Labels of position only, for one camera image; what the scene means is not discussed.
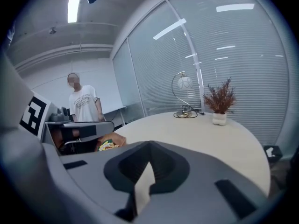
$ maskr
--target fluorescent light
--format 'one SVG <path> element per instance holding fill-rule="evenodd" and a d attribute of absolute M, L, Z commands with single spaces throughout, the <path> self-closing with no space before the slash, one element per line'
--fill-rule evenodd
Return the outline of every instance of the fluorescent light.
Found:
<path fill-rule="evenodd" d="M 165 28 L 162 32 L 158 33 L 157 35 L 155 35 L 153 38 L 155 40 L 158 40 L 161 36 L 164 36 L 165 34 L 169 33 L 170 31 L 172 31 L 173 29 L 181 26 L 182 24 L 186 23 L 186 20 L 183 18 L 175 23 L 173 23 L 171 26 Z"/>
<path fill-rule="evenodd" d="M 219 47 L 216 48 L 216 50 L 222 50 L 222 49 L 226 49 L 226 48 L 234 48 L 235 46 L 227 46 L 227 47 Z"/>
<path fill-rule="evenodd" d="M 77 14 L 80 0 L 69 0 L 67 11 L 67 22 L 72 23 L 77 21 Z"/>
<path fill-rule="evenodd" d="M 226 58 L 228 58 L 228 56 L 227 57 L 216 58 L 215 60 L 221 60 L 221 59 L 226 59 Z"/>
<path fill-rule="evenodd" d="M 189 55 L 189 56 L 186 56 L 185 58 L 189 58 L 189 57 L 196 56 L 196 55 L 197 55 L 197 53 Z"/>
<path fill-rule="evenodd" d="M 241 4 L 230 4 L 219 6 L 216 8 L 216 11 L 225 12 L 225 11 L 232 11 L 232 10 L 250 10 L 253 9 L 254 3 L 241 3 Z"/>

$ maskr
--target white t-shirt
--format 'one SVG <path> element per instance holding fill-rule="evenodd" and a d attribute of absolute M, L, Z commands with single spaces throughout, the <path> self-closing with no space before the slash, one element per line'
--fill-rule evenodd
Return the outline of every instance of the white t-shirt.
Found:
<path fill-rule="evenodd" d="M 70 95 L 70 114 L 75 114 L 78 122 L 98 122 L 96 101 L 95 89 L 90 85 L 84 85 L 80 91 Z"/>

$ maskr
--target lamp shade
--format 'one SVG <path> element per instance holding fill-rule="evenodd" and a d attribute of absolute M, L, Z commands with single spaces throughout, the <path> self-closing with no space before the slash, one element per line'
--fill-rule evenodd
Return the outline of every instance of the lamp shade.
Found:
<path fill-rule="evenodd" d="M 181 91 L 186 91 L 186 90 L 193 89 L 193 81 L 192 81 L 192 79 L 190 77 L 188 77 L 188 76 L 182 76 L 178 80 L 178 88 Z"/>

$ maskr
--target potted plant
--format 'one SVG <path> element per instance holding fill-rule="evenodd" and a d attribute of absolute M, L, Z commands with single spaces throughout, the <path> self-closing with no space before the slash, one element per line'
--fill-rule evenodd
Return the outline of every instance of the potted plant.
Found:
<path fill-rule="evenodd" d="M 210 94 L 204 95 L 205 103 L 214 111 L 213 124 L 224 126 L 226 124 L 227 112 L 235 104 L 235 92 L 233 87 L 229 87 L 231 78 L 217 88 L 208 85 Z"/>

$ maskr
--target desk lamp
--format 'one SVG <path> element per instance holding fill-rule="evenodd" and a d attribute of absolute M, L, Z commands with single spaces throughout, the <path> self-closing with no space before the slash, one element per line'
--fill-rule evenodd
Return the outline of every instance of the desk lamp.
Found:
<path fill-rule="evenodd" d="M 174 79 L 179 75 L 181 74 L 181 77 L 180 79 L 178 80 L 178 88 L 181 90 L 181 91 L 187 91 L 187 90 L 190 90 L 193 88 L 193 81 L 190 77 L 188 77 L 184 71 L 181 71 L 179 72 L 178 74 L 176 74 L 173 79 L 172 79 L 172 83 L 171 83 L 171 90 L 172 90 L 172 93 L 173 95 L 178 98 L 180 101 L 184 102 L 185 104 L 187 104 L 188 106 L 190 106 L 190 104 L 188 104 L 187 102 L 183 101 L 181 98 L 179 98 L 175 93 L 174 93 L 174 90 L 173 90 L 173 81 Z M 176 115 L 180 118 L 186 118 L 186 117 L 189 117 L 191 116 L 192 112 L 191 111 L 185 111 L 185 110 L 182 110 L 182 111 L 178 111 L 176 113 Z"/>

